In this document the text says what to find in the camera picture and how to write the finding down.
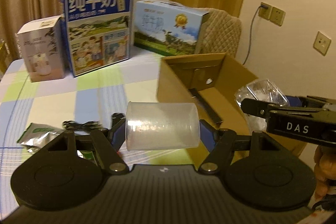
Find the person's right hand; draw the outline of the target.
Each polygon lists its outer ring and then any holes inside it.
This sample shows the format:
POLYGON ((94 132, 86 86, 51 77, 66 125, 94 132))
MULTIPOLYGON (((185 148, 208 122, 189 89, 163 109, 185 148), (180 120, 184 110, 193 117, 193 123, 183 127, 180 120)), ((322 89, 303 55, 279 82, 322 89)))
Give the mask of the person's right hand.
POLYGON ((318 146, 314 155, 314 173, 317 179, 315 201, 321 200, 329 191, 329 182, 335 180, 335 154, 322 151, 318 146))

